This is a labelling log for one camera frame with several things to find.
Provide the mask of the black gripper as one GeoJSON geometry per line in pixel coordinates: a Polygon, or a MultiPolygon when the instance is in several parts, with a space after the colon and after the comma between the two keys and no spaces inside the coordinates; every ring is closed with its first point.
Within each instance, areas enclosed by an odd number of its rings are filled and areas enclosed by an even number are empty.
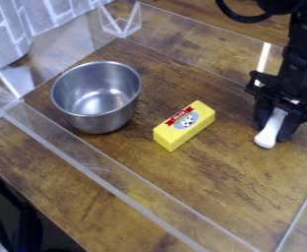
{"type": "Polygon", "coordinates": [[[245,92],[255,98],[253,121],[261,130],[272,110],[287,112],[275,139],[289,140],[303,123],[307,123],[307,59],[284,56],[276,75],[249,72],[245,92]]]}

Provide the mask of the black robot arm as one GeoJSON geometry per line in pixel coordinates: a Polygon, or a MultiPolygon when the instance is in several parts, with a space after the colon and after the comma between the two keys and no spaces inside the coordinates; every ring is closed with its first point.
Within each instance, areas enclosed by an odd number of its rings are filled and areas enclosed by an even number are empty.
{"type": "Polygon", "coordinates": [[[265,129],[269,117],[283,114],[273,140],[284,142],[307,123],[307,0],[256,0],[268,16],[289,14],[288,43],[276,75],[250,71],[245,92],[255,97],[253,121],[265,129]]]}

